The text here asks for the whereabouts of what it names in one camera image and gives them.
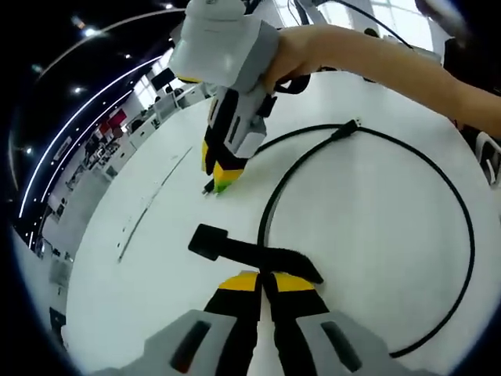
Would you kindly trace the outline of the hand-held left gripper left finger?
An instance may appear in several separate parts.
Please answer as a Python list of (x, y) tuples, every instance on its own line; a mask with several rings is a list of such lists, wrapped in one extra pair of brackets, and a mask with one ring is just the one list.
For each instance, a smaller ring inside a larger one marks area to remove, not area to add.
[(246, 375), (258, 340), (261, 275), (243, 271), (218, 286), (204, 309), (191, 309), (149, 337), (129, 364), (95, 375)]

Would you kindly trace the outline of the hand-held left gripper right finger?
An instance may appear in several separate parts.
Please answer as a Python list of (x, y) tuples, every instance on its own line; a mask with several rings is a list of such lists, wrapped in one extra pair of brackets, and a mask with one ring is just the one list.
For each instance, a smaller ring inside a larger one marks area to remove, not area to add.
[(326, 306), (312, 283), (267, 273), (263, 287), (285, 375), (395, 375), (380, 339)]

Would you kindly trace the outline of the person's right hand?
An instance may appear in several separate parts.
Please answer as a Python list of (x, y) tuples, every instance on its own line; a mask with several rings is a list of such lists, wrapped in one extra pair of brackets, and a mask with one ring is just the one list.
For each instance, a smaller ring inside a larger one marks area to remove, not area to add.
[(265, 72), (262, 83), (267, 92), (279, 82), (317, 71), (326, 65), (321, 35), (322, 26), (288, 27), (279, 32), (276, 54)]

